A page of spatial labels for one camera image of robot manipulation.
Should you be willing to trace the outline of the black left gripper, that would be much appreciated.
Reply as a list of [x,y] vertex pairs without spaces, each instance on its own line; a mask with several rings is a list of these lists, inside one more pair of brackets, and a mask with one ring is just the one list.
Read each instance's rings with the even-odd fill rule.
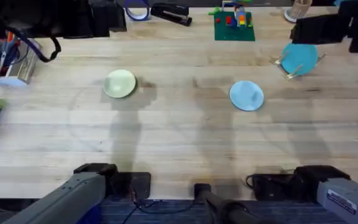
[[126,13],[116,0],[89,0],[94,37],[109,37],[110,32],[126,32]]

